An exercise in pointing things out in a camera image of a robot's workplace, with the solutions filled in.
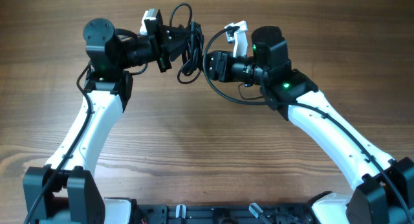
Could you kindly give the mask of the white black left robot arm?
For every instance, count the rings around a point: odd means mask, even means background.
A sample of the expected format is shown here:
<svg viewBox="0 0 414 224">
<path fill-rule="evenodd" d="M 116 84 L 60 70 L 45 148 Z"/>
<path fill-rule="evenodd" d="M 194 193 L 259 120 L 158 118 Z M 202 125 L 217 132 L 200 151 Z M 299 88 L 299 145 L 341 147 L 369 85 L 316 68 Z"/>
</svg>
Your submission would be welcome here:
<svg viewBox="0 0 414 224">
<path fill-rule="evenodd" d="M 161 72 L 182 58 L 180 70 L 198 75 L 204 38 L 200 25 L 165 25 L 159 10 L 149 9 L 139 32 L 116 28 L 96 18 L 83 29 L 89 62 L 76 85 L 82 106 L 61 146 L 42 167 L 23 178 L 26 223 L 142 223 L 136 200 L 104 198 L 94 172 L 107 136 L 131 98 L 135 67 L 156 62 Z"/>
</svg>

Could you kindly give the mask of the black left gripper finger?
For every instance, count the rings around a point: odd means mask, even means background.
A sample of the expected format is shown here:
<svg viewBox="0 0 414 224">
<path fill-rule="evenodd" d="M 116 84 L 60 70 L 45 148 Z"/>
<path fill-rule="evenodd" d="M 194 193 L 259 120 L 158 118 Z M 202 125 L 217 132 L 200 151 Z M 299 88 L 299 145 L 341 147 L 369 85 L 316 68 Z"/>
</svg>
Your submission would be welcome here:
<svg viewBox="0 0 414 224">
<path fill-rule="evenodd" d="M 188 44 L 186 42 L 172 43 L 168 45 L 169 60 L 174 62 L 180 55 L 187 52 Z"/>
<path fill-rule="evenodd" d="M 166 40 L 168 43 L 175 41 L 194 41 L 194 29 L 192 26 L 184 27 L 180 25 L 179 27 L 167 26 L 166 28 Z"/>
</svg>

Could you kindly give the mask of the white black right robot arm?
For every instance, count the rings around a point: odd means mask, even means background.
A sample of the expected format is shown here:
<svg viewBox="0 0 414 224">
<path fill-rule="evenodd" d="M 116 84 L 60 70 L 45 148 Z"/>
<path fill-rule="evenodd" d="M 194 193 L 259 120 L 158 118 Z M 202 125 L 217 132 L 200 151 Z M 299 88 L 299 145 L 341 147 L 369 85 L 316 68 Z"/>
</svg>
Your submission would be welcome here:
<svg viewBox="0 0 414 224">
<path fill-rule="evenodd" d="M 353 193 L 326 192 L 309 201 L 313 223 L 412 223 L 413 161 L 395 160 L 363 137 L 329 103 L 318 86 L 292 68 L 278 27 L 265 26 L 246 38 L 241 27 L 222 30 L 232 52 L 203 46 L 207 82 L 258 85 L 261 96 L 238 104 L 268 106 L 309 135 L 337 165 Z"/>
</svg>

